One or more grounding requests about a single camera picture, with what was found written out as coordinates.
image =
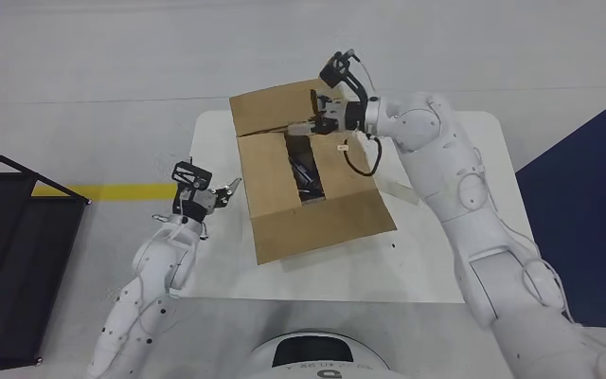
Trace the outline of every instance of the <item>box opening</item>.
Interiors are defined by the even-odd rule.
[[[326,199],[320,174],[313,159],[310,138],[305,135],[284,133],[284,139],[301,204],[305,206]]]

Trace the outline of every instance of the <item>white table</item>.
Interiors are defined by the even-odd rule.
[[[501,217],[531,235],[522,197],[498,120],[485,112],[457,115],[484,157]],[[378,175],[408,184],[393,144],[385,141]],[[373,159],[374,146],[368,150]],[[196,122],[193,164],[213,173],[212,186],[241,177],[229,111],[211,111]],[[258,266],[244,188],[227,209],[208,217],[210,239],[199,244],[194,272],[182,297],[342,301],[463,302],[453,273],[452,250],[437,218],[382,193],[397,231],[350,241]]]

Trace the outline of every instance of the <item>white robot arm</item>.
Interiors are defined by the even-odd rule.
[[[185,284],[195,263],[198,242],[206,239],[205,216],[224,208],[240,179],[220,189],[208,189],[212,175],[187,162],[175,166],[172,178],[178,182],[173,214],[155,215],[162,226],[145,242],[133,260],[135,279],[116,299],[101,329],[89,379],[125,379],[139,376],[165,318],[176,300],[169,290]]]
[[[567,307],[561,283],[538,249],[529,250],[506,231],[491,203],[481,153],[448,102],[428,94],[416,94],[406,106],[369,98],[348,69],[350,59],[360,61],[353,50],[336,53],[320,78],[330,87],[343,82],[359,101],[332,102],[316,94],[315,117],[290,126],[289,133],[357,130],[391,137],[414,191],[451,243],[463,298],[478,324],[492,329],[514,376],[596,378],[598,352],[562,315]]]

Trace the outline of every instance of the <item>open cardboard box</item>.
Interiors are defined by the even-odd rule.
[[[374,180],[355,173],[337,150],[346,134],[312,135],[309,143],[289,143],[289,149],[311,148],[324,191],[324,198],[301,202],[289,163],[293,152],[287,149],[289,137],[283,129],[313,116],[312,89],[333,99],[342,97],[340,91],[312,80],[229,100],[258,264],[396,229]],[[356,167],[368,171],[364,149],[353,136],[348,139],[348,156]]]

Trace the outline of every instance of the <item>gray floor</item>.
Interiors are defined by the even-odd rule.
[[[384,94],[439,91],[496,115],[519,169],[604,109],[604,16],[599,0],[2,0],[0,153],[65,184],[166,182],[203,111],[315,77],[352,46]],[[0,378],[82,377],[151,214],[168,209],[87,209],[45,363]],[[200,299],[175,319],[144,378],[228,378],[259,342],[309,327],[414,378],[509,377],[463,305]]]

